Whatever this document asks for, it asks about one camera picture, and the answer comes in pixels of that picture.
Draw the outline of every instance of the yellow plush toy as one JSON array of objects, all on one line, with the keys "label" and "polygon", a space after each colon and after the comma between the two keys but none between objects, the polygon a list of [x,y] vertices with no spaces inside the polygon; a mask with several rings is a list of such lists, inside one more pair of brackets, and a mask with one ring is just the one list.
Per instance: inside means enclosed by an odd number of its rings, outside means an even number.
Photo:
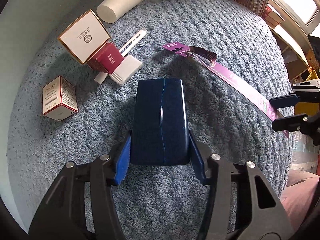
[{"label": "yellow plush toy", "polygon": [[[306,81],[318,78],[318,75],[315,70],[312,70],[312,67],[308,68],[309,76]],[[297,103],[294,107],[294,114],[303,114],[315,115],[319,111],[318,103]]]}]

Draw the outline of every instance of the paper cup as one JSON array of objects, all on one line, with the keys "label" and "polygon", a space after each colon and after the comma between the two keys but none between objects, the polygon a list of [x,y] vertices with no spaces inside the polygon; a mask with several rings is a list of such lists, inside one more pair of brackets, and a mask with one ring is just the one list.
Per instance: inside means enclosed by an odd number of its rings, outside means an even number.
[{"label": "paper cup", "polygon": [[98,6],[97,14],[103,21],[114,23],[142,1],[143,0],[104,0],[102,4]]}]

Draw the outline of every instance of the maroon box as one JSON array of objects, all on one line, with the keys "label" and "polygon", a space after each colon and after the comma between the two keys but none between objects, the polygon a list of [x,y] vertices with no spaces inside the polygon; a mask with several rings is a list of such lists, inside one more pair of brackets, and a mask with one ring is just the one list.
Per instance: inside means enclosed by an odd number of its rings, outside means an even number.
[{"label": "maroon box", "polygon": [[117,47],[108,42],[89,59],[87,64],[94,70],[112,74],[123,60],[124,57],[121,56]]}]

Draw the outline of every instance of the blue blanket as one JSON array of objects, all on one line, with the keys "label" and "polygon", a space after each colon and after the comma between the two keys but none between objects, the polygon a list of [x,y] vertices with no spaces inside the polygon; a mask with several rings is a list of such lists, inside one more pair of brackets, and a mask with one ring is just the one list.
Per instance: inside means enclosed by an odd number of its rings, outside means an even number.
[{"label": "blue blanket", "polygon": [[[15,99],[8,168],[26,227],[67,161],[90,162],[124,140],[132,128],[142,79],[181,78],[189,127],[198,140],[232,162],[254,161],[280,194],[291,162],[292,137],[273,132],[261,113],[216,76],[161,47],[171,41],[204,47],[265,97],[285,95],[290,90],[287,70],[265,22],[231,0],[144,0],[116,23],[105,25],[119,48],[138,30],[148,30],[131,52],[144,66],[123,87],[109,78],[98,86],[93,81],[97,72],[73,60],[56,38],[102,1],[82,1],[52,31]],[[78,114],[61,122],[42,116],[42,87],[58,75],[75,85],[79,107]],[[293,109],[283,109],[283,114],[291,115]],[[87,224],[93,231],[88,185],[86,190]],[[200,185],[191,165],[130,165],[124,182],[113,188],[113,197],[127,239],[195,239],[208,187]]]}]

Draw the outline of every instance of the silver screw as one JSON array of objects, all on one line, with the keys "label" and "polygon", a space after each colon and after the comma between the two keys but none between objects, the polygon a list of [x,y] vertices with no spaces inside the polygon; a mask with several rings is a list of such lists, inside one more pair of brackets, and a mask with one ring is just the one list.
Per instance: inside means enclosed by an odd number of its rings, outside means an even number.
[{"label": "silver screw", "polygon": [[254,162],[247,162],[247,166],[249,168],[254,168],[256,165],[254,164]]},{"label": "silver screw", "polygon": [[221,156],[219,154],[214,153],[211,155],[211,159],[218,161],[221,159]]},{"label": "silver screw", "polygon": [[102,160],[102,161],[107,161],[109,159],[110,159],[109,154],[103,154],[103,155],[100,156],[100,160]]},{"label": "silver screw", "polygon": [[74,162],[67,162],[67,163],[66,163],[66,167],[67,167],[67,168],[72,168],[74,165],[75,165]]}]

